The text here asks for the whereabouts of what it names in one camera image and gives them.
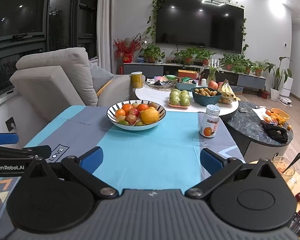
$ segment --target round white table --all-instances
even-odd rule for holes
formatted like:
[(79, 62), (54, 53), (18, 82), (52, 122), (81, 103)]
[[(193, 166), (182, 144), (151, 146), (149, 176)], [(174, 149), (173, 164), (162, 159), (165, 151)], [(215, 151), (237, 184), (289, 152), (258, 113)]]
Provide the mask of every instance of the round white table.
[[(191, 91), (189, 92), (190, 106), (187, 109), (174, 108), (169, 106), (168, 101), (169, 101), (169, 95), (171, 90), (172, 89), (168, 91), (156, 90), (144, 84), (142, 88), (136, 89), (136, 96), (140, 100), (147, 100), (147, 101), (158, 103), (159, 105), (163, 106), (166, 109), (166, 111), (192, 112), (192, 113), (206, 112), (205, 106), (201, 106), (194, 101)], [(217, 105), (220, 107), (219, 116), (223, 116), (223, 115), (231, 114), (235, 110), (237, 110), (239, 103), (238, 101), (236, 101), (233, 102), (231, 105), (223, 104), (223, 103), (217, 103)]]

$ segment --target white flower pot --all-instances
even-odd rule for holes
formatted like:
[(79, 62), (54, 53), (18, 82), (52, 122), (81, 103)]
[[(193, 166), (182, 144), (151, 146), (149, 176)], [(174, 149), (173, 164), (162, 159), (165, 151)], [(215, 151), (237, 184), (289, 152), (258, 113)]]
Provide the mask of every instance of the white flower pot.
[(279, 97), (279, 94), (280, 94), (280, 90), (275, 90), (273, 88), (270, 88), (270, 92), (271, 92), (270, 99), (273, 100), (273, 101), (277, 101), (278, 97)]

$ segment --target orange container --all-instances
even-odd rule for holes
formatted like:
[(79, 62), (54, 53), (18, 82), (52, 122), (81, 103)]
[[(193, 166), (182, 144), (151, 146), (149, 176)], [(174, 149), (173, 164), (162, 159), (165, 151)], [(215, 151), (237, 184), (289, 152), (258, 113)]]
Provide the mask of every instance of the orange container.
[(287, 113), (278, 108), (272, 108), (270, 111), (271, 116), (278, 120), (278, 124), (284, 124), (288, 119), (290, 119), (290, 116)]
[(190, 70), (178, 70), (178, 77), (189, 77), (192, 79), (197, 79), (198, 73), (196, 71)]

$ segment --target armrest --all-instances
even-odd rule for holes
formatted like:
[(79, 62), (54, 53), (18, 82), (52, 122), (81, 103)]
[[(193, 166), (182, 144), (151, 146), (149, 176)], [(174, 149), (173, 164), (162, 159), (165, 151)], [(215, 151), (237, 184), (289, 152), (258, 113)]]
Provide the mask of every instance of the armrest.
[(48, 122), (69, 106), (84, 106), (61, 66), (17, 70), (10, 81), (36, 112)]
[(135, 99), (134, 91), (131, 75), (114, 75), (111, 83), (100, 94), (97, 106), (110, 107), (118, 102)]

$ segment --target tv screen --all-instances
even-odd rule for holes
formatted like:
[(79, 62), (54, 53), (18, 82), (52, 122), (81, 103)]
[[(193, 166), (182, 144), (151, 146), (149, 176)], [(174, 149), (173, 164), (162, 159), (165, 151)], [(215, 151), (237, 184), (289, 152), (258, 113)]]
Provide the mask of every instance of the tv screen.
[(243, 9), (209, 0), (163, 0), (156, 42), (242, 51)]
[(0, 0), (0, 37), (42, 32), (44, 0)]

